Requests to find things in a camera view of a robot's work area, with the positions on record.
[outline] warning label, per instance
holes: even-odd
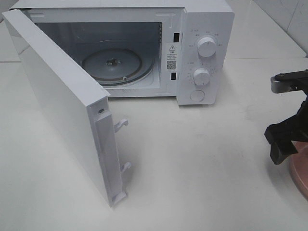
[[[166,68],[167,71],[176,71],[178,62],[179,45],[177,43],[166,44]]]

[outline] white microwave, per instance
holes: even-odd
[[[214,103],[234,19],[224,0],[20,0],[3,16],[43,111],[110,206],[129,164],[108,97]]]

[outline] timer knob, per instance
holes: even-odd
[[[203,37],[197,44],[198,53],[202,57],[210,57],[216,52],[216,43],[211,37]]]
[[[208,70],[200,68],[193,73],[194,83],[198,86],[203,86],[209,83],[211,75]]]

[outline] round button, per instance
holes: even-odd
[[[211,75],[208,70],[200,68],[193,73],[194,83],[198,86],[203,86],[209,83]]]
[[[216,52],[216,43],[211,37],[203,37],[197,44],[199,55],[210,57]]]
[[[195,90],[191,93],[191,100],[195,102],[201,102],[204,99],[204,92],[201,90]]]

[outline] microwave door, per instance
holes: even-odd
[[[113,206],[126,196],[115,131],[127,121],[113,124],[109,93],[20,10],[3,15],[43,113]]]

